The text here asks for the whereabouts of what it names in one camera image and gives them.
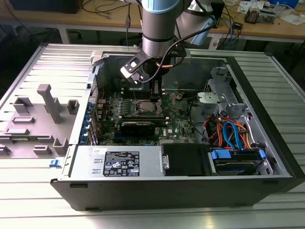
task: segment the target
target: workbench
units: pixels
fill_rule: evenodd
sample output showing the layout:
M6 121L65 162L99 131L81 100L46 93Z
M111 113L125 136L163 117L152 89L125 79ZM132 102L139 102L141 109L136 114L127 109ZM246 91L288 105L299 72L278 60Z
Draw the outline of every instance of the workbench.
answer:
M13 116L17 96L38 99L37 86L49 83L60 103L82 98L93 51L123 46L49 44L39 47L0 100L0 131ZM305 94L272 56L263 52L191 50L195 54L234 57L272 121L305 171ZM2 228L173 228L265 229L305 227L305 184L268 196L253 207L79 212L49 184L60 169L51 158L0 159Z
M106 0L96 0L96 5L107 3ZM111 6L105 6L108 10L124 5L124 2L116 2ZM18 11L9 5L13 14L28 27L56 28L59 30L62 43L70 43L67 30L95 30L95 31L121 31L125 32L125 21L127 7L122 7L111 12L111 19L100 16L96 13L89 13L80 9L77 14L64 14L59 12L39 12L39 11ZM94 11L93 3L89 3L86 9ZM237 6L232 9L228 7L230 14L235 21L243 23L243 29L239 39L262 40L274 42L303 42L305 40L305 23L292 25L284 20L277 18L274 24L248 24L244 22L243 13L236 12ZM305 10L305 6L298 5L297 10ZM0 23L7 25L20 25L7 10L4 0L0 0ZM138 7L131 5L131 28L129 32L142 32ZM225 37L229 32L225 22L220 21L217 29L211 29L209 36L212 37L209 49L216 49L219 39Z

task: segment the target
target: warning label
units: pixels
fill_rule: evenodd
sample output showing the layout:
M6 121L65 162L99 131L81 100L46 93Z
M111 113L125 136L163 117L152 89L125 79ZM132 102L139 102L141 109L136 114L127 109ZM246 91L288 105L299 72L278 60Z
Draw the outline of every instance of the warning label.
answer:
M105 177L130 177L140 175L139 151L106 152L104 171Z

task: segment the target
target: red wire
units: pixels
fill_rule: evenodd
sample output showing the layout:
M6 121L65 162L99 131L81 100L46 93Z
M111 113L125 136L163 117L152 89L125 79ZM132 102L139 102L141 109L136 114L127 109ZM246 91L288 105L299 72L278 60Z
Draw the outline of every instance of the red wire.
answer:
M239 134L239 136L242 138L242 140L244 142L244 148L247 149L247 144L246 144L244 137L242 136L242 134Z
M223 134L222 134L222 132L221 132L221 127L220 127L220 125L218 125L219 126L219 134L220 134L220 146L222 146L223 145Z
M233 123L236 123L236 121L234 121L233 119L230 119L230 118L223 118L224 120L227 120L227 121L230 121L230 122L233 122Z
M215 132L211 137L209 137L208 141L210 141L215 134L217 134L217 132Z
M210 120L210 118L208 118L208 119L205 121L205 124L204 124L205 127L206 127L206 125L208 124L209 120Z
M219 139L218 146L221 147L222 141L221 141L221 135L219 134L219 124L218 123L217 123L217 134L218 134L218 139Z

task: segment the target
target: blue tab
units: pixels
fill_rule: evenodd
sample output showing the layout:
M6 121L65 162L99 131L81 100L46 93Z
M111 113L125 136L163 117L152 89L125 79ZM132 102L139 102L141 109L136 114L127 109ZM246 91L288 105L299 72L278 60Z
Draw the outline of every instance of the blue tab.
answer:
M231 159L230 151L227 149L215 149L211 152L213 160L219 159Z
M59 159L53 159L49 164L50 168L61 168L61 161Z
M262 149L259 150L259 155L261 156L262 159L266 158L266 154Z
M211 152L211 154L212 154L213 160L217 159L216 150L213 150L213 151Z
M85 120L85 121L89 121L89 120L90 120L90 118L91 118L91 117L90 117L90 115L85 114L85 117L84 117L84 120Z

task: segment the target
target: electronic equipment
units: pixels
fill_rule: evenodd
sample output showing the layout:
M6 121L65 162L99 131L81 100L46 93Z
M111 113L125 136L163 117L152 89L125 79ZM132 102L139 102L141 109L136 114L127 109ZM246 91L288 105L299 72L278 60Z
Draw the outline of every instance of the electronic equipment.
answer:
M260 14L260 10L258 8L249 8L248 12L244 16L244 21L250 24L255 24Z
M256 22L261 23L274 23L276 19L276 14L273 13L271 10L260 10L259 16L256 20Z
M85 82L81 95L60 103L41 83L39 98L13 97L1 156L65 155L50 184L75 210L252 206L304 182L248 81L260 69L251 66L249 76L239 64L251 55L168 49L177 18L181 25L200 17L198 36L214 25L209 1L150 3L141 3L143 50L92 46L88 77L73 78Z
M279 3L280 5L287 5L291 8L295 8L298 4L298 0L268 0L271 4L276 5Z
M15 10L77 13L83 0L10 0Z
M164 76L158 99L149 85L116 80L122 52L92 54L102 59L90 80L105 90L86 89L90 104L80 105L63 173L51 180L74 209L251 206L303 182L230 52L191 51L190 65ZM79 121L84 107L94 122Z

